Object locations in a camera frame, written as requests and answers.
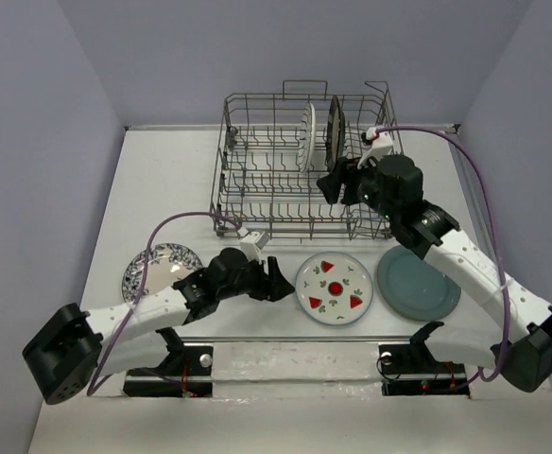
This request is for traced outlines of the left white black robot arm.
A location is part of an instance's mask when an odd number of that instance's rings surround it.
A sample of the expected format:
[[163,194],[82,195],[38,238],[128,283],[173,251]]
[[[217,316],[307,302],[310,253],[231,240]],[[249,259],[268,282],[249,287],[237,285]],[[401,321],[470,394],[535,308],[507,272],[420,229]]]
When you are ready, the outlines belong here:
[[[156,367],[171,374],[181,367],[182,350],[175,327],[212,315],[223,300],[247,295],[253,300],[277,302],[294,292],[276,257],[248,259],[226,248],[208,267],[141,298],[90,311],[76,304],[60,307],[23,350],[23,358],[48,405],[57,405],[80,393],[92,380],[128,369]],[[150,353],[129,342],[157,333],[164,340]],[[125,347],[117,354],[117,345]]]

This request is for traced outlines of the teal grey plate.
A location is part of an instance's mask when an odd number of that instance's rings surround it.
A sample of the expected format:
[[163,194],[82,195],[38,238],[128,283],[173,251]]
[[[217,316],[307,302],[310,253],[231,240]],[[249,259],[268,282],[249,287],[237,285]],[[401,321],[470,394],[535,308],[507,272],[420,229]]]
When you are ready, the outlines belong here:
[[388,306],[401,317],[415,322],[447,317],[461,297],[461,288],[452,279],[403,246],[396,246],[383,255],[375,279]]

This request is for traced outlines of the dark rimmed cream plate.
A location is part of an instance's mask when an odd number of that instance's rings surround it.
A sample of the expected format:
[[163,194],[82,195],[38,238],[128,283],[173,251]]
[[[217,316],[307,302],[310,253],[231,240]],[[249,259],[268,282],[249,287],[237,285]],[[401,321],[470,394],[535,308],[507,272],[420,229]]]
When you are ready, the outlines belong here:
[[345,114],[341,108],[339,98],[338,96],[332,96],[325,139],[325,164],[329,171],[334,169],[336,161],[342,155],[345,140],[345,126]]

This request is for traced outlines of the blue floral white plate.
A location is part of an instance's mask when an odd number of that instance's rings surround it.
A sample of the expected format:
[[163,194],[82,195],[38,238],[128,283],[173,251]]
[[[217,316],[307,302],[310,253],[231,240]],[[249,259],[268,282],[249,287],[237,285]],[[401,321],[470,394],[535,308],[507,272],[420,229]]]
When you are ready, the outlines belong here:
[[[141,251],[125,268],[121,280],[121,294],[126,303],[132,302],[138,293],[145,269],[144,258],[145,252]],[[144,295],[157,293],[203,268],[195,252],[177,243],[159,243],[153,246],[148,266]]]

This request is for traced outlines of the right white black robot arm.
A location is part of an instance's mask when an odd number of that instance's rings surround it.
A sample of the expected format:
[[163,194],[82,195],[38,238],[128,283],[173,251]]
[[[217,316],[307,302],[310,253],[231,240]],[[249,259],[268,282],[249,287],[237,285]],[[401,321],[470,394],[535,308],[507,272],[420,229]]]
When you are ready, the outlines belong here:
[[400,154],[365,163],[340,158],[317,181],[325,200],[364,203],[386,218],[398,243],[440,271],[500,327],[498,334],[430,322],[408,348],[410,363],[429,371],[440,362],[473,365],[532,393],[552,375],[552,303],[508,276],[449,213],[423,196],[423,172]]

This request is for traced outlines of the watermelon pattern white plate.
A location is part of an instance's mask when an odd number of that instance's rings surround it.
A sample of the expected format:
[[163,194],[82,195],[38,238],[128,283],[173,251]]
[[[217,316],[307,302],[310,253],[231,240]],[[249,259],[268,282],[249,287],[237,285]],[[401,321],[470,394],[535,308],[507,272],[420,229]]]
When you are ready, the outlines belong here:
[[314,321],[343,326],[359,321],[371,306],[373,283],[367,269],[353,256],[317,253],[297,271],[295,296]]

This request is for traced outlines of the blue striped white plate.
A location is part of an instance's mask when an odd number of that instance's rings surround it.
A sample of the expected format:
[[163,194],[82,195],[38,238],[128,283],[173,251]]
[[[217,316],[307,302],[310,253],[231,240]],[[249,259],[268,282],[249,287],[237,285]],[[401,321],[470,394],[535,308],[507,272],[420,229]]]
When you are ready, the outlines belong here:
[[305,105],[299,129],[299,148],[296,163],[300,172],[309,170],[316,142],[316,111],[313,103]]

